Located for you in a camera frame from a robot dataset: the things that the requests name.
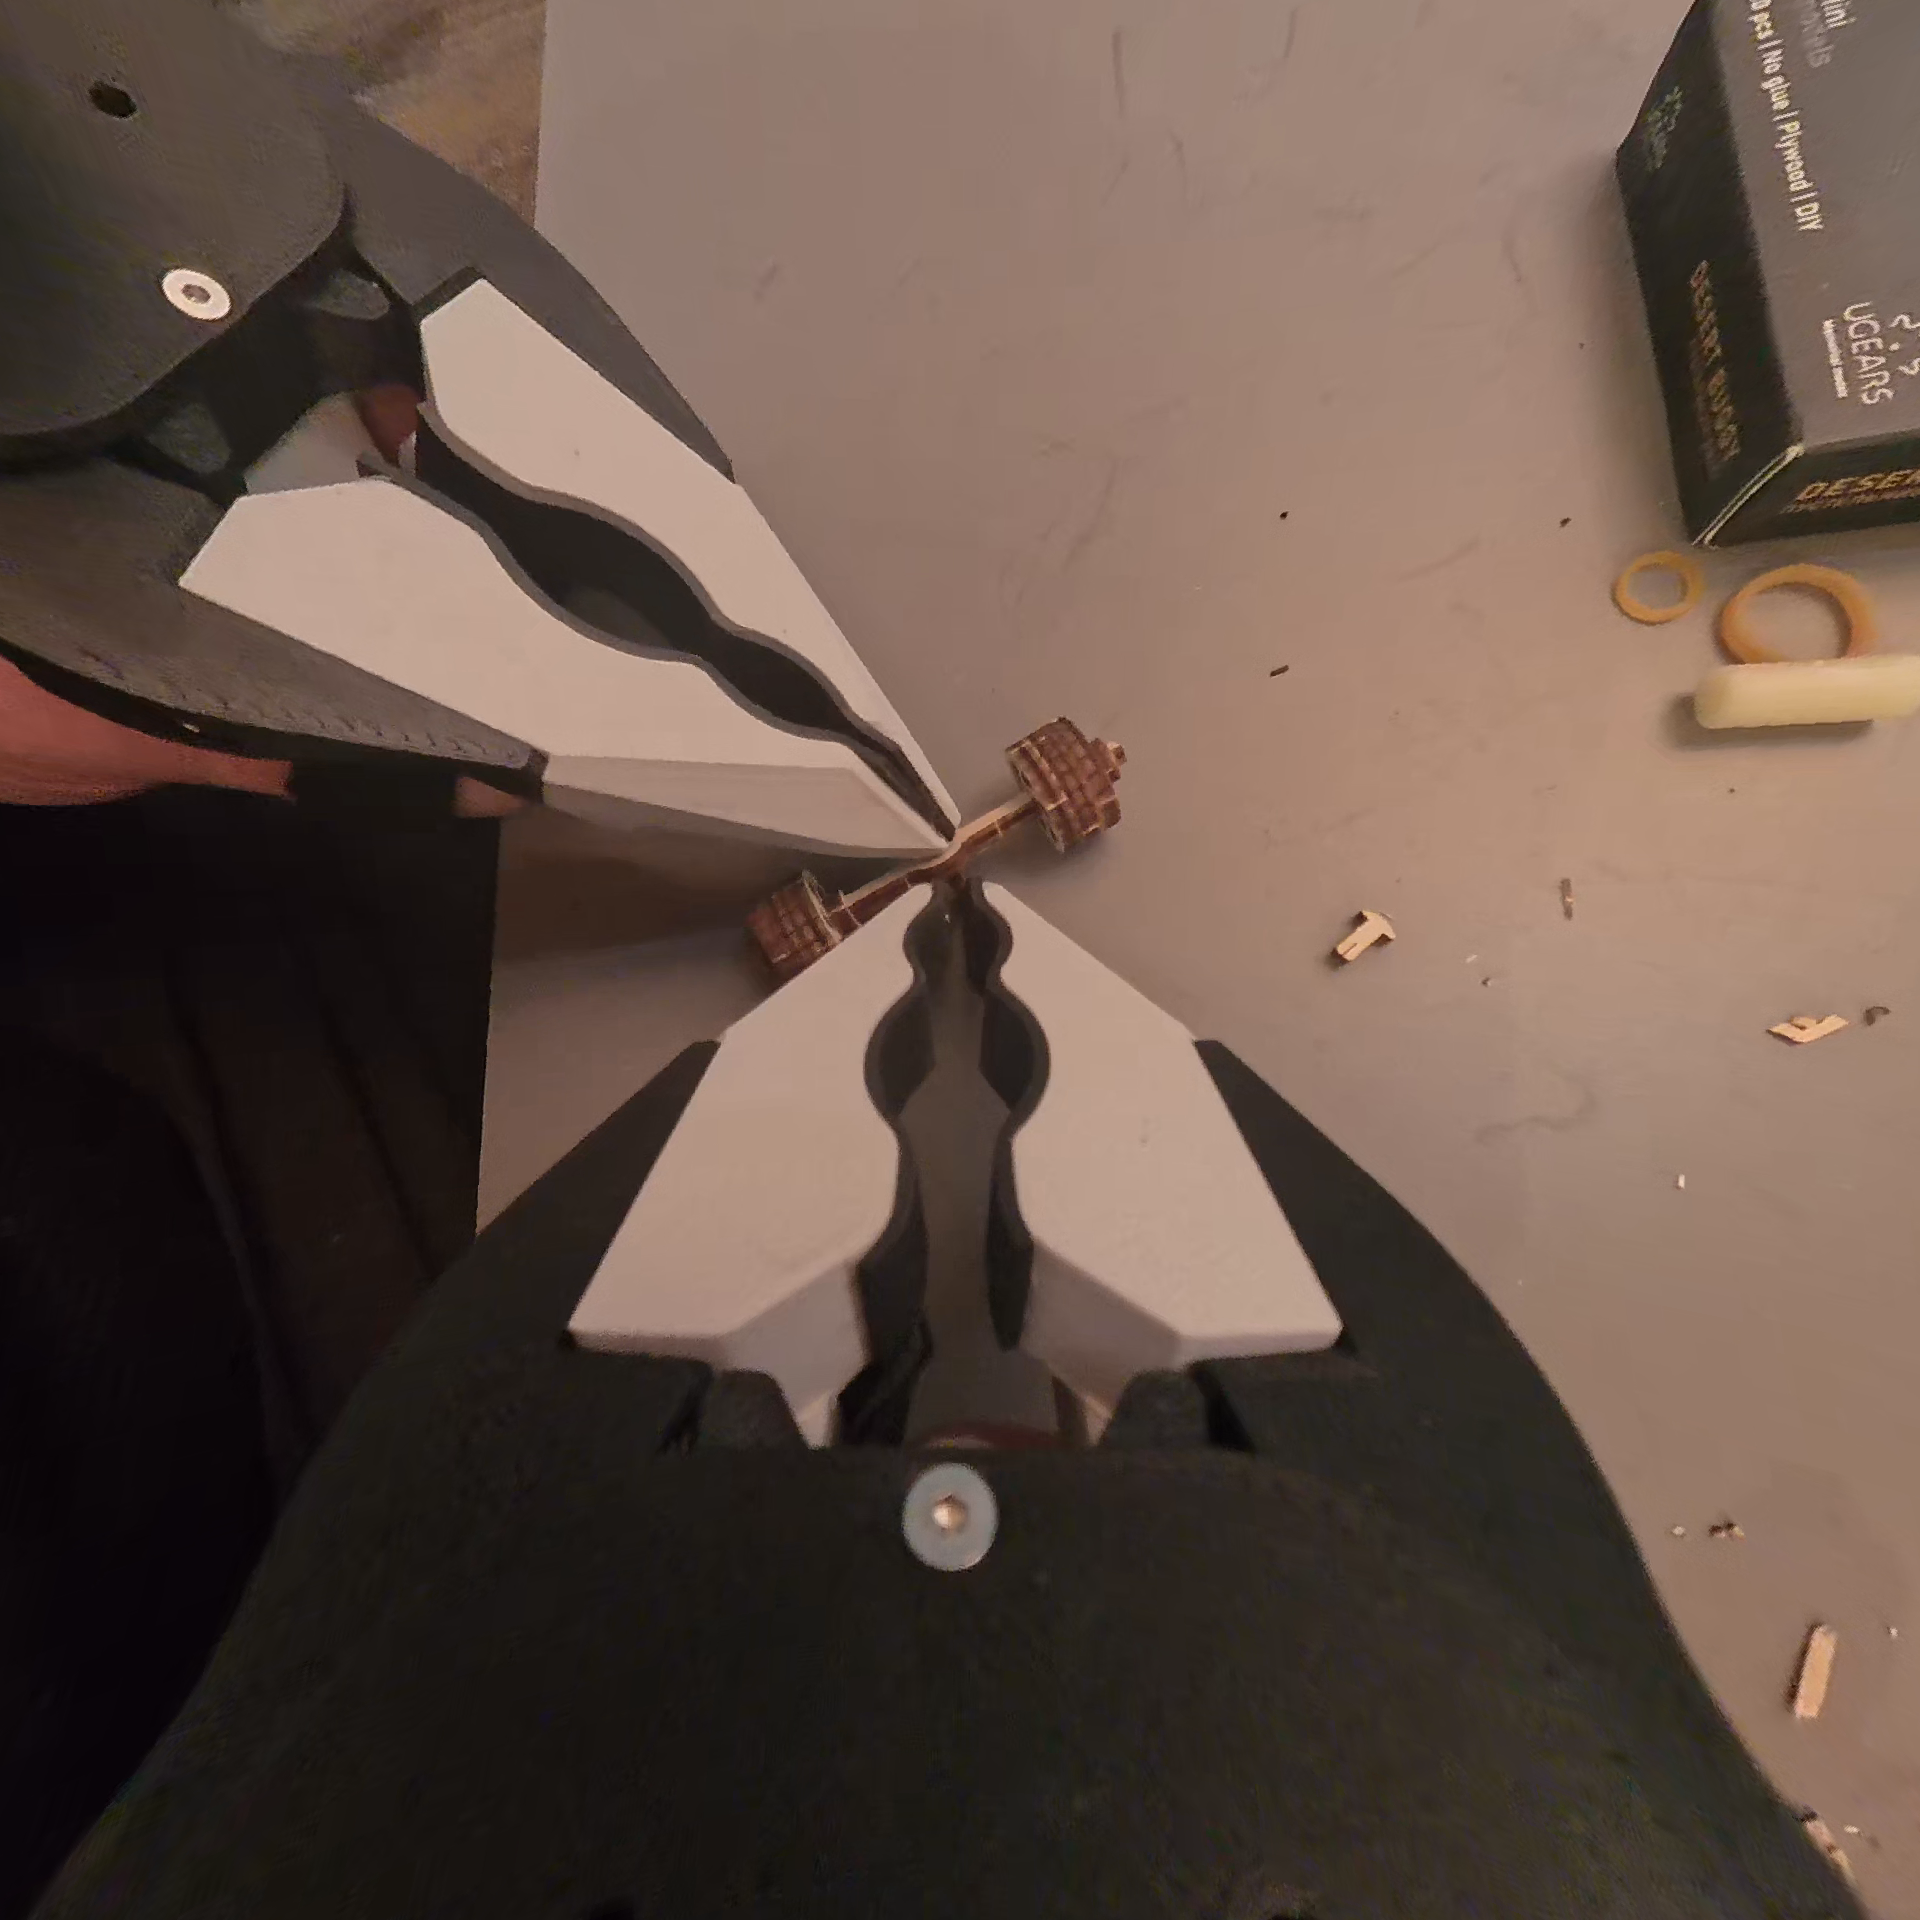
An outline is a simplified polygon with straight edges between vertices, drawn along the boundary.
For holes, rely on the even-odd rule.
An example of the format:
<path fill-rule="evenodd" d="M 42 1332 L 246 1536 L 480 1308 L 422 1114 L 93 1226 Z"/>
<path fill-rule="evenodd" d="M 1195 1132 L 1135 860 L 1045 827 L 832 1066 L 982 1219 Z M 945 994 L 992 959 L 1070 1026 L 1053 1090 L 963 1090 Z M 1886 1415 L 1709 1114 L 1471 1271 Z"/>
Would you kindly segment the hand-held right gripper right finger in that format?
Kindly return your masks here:
<path fill-rule="evenodd" d="M 990 1319 L 1081 1436 L 1144 1373 L 1329 1354 L 1339 1308 L 1200 1043 L 995 881 L 974 881 L 974 987 L 1005 1104 Z"/>

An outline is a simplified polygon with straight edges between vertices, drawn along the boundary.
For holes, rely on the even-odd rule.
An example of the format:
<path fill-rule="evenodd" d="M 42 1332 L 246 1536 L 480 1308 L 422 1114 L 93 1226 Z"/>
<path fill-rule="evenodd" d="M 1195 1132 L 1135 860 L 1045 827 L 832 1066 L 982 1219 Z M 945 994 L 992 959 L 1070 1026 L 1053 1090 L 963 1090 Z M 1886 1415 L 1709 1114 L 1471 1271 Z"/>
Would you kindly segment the black model kit box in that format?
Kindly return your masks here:
<path fill-rule="evenodd" d="M 1916 521 L 1916 4 L 1693 4 L 1616 179 L 1687 541 Z"/>

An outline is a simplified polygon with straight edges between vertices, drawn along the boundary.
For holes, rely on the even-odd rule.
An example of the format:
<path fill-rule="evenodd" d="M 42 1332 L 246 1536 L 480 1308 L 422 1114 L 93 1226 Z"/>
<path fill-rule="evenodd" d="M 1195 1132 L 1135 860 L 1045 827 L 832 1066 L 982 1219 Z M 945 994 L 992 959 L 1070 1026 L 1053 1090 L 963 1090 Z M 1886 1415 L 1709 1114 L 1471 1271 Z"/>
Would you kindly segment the small cream cylinder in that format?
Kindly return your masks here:
<path fill-rule="evenodd" d="M 1693 716 L 1709 735 L 1871 728 L 1916 713 L 1916 655 L 1740 661 L 1709 672 Z"/>

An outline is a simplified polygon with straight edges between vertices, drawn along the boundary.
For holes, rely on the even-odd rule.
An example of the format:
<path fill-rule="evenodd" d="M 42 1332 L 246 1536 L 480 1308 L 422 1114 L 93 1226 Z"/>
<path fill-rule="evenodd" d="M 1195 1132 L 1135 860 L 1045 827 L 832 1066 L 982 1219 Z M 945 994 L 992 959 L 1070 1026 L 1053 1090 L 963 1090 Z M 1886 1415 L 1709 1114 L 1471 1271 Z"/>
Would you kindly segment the wooden wheel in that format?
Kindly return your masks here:
<path fill-rule="evenodd" d="M 861 928 L 921 887 L 960 881 L 975 859 L 1036 822 L 1047 848 L 1070 853 L 1120 820 L 1119 778 L 1125 747 L 1047 718 L 1008 747 L 1009 798 L 974 818 L 945 850 L 901 866 L 851 891 L 832 891 L 818 875 L 799 875 L 749 915 L 749 942 L 772 980 L 790 981 L 813 969 Z"/>

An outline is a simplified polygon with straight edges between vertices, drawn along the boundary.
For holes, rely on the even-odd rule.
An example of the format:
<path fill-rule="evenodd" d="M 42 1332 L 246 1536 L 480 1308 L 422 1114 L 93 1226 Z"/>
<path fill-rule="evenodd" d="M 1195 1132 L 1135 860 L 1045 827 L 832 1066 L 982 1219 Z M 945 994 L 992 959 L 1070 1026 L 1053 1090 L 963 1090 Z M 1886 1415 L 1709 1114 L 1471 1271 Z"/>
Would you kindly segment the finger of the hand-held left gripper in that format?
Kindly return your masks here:
<path fill-rule="evenodd" d="M 181 588 L 540 753 L 552 811 L 802 853 L 938 850 L 854 744 L 714 661 L 596 631 L 475 514 L 398 473 L 242 495 Z"/>
<path fill-rule="evenodd" d="M 752 495 L 638 399 L 478 280 L 422 324 L 419 473 L 518 565 L 635 614 L 756 716 L 851 747 L 931 827 L 951 798 Z"/>

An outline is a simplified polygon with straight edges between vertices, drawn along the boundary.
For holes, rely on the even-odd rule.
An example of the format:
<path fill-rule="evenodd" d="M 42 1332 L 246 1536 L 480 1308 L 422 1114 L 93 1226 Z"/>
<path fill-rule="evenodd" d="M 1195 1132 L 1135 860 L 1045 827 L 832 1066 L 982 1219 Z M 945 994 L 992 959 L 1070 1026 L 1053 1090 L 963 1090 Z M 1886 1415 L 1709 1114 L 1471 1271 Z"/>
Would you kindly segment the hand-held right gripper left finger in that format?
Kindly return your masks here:
<path fill-rule="evenodd" d="M 808 1443 L 901 1443 L 931 1355 L 901 1116 L 933 1066 L 912 881 L 716 1045 L 570 1315 L 596 1354 L 779 1384 Z"/>

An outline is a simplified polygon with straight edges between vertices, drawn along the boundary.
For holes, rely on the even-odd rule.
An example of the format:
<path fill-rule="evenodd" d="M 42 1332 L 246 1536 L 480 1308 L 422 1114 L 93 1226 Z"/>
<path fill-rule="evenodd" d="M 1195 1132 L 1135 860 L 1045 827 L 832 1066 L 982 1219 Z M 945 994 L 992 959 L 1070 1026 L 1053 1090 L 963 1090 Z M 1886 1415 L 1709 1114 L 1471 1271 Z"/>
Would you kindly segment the person's black-clothed body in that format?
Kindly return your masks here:
<path fill-rule="evenodd" d="M 5 811 L 5 1918 L 471 1245 L 496 897 L 490 822 Z"/>

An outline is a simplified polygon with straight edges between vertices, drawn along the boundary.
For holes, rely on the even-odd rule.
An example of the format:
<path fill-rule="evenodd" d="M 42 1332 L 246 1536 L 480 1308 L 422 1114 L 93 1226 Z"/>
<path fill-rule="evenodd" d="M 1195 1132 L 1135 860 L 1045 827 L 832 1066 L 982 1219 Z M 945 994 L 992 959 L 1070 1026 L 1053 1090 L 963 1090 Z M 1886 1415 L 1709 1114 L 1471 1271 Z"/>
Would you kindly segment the person's left hand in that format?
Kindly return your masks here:
<path fill-rule="evenodd" d="M 283 798 L 290 766 L 140 735 L 5 661 L 5 806 L 125 804 L 169 787 Z"/>

